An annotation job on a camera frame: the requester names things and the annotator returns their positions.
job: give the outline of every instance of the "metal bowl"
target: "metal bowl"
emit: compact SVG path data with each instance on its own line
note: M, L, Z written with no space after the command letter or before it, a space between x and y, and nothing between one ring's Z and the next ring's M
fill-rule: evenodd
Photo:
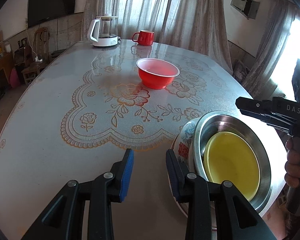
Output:
M193 136L193 160L196 172L208 181L203 168L203 154L208 140L217 132L228 131L244 139L255 153L259 169L260 184L256 195L250 201L259 213L266 206L272 191L271 168L268 155L258 136L233 114L223 111L213 111L205 114L198 121Z

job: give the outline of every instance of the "electric kettle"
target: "electric kettle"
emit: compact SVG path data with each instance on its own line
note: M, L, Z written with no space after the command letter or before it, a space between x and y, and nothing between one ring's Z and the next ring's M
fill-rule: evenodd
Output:
M87 38L96 47L108 47L118 43L118 16L105 14L91 21Z

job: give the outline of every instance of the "curtain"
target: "curtain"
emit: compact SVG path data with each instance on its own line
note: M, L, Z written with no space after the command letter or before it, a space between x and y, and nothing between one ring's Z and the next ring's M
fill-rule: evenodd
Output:
M254 99L268 99L271 95L281 94L270 77L287 43L295 14L296 6L288 0L271 0L256 61L241 84Z
M153 31L156 42L205 54L232 74L223 0L87 0L83 39L91 20L104 13L119 17L122 39Z
M171 0L160 42L205 54L232 74L223 0Z

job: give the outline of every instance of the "wall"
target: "wall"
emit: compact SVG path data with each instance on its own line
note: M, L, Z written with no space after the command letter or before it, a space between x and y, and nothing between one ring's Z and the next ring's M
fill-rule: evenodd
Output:
M230 5L231 0L224 0L224 10L228 40L255 57L268 18L270 0L254 1L260 2L256 19L248 20Z
M232 69L234 69L235 64L240 60L249 70L251 70L256 58L251 54L241 49L239 46L235 45L231 41L228 41L229 52L231 58Z
M34 33L39 27L47 27L49 30L49 54L55 50L67 49L81 39L81 22L83 13L76 13L53 19L29 29L5 40L5 44L11 45L11 50L18 49L18 41L29 37L29 42L33 45Z
M86 0L76 0L74 12L83 12ZM3 39L25 30L28 0L7 0L0 10L0 30Z
M254 57L256 56L258 46L264 32L270 7L270 0L256 1L260 1L257 17L256 19L248 20L230 5L231 0L224 0L228 40ZM28 0L7 0L0 10L0 29L3 31L4 40L25 30L27 2ZM84 10L84 5L85 0L76 0L75 12L82 12ZM234 48L232 55L236 55L238 51L236 46Z

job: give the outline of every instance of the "finger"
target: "finger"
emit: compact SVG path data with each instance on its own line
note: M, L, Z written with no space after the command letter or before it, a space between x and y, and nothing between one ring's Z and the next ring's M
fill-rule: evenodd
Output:
M300 183L298 178L292 177L287 173L284 176L284 180L286 181L289 187L298 187Z
M290 137L289 139L288 139L288 141L286 142L286 148L288 149L288 150L291 150L292 148L293 148L293 141L292 141L292 138Z
M299 164L300 154L295 150L288 150L287 160L291 164Z
M300 178L300 165L286 162L284 168L290 176Z

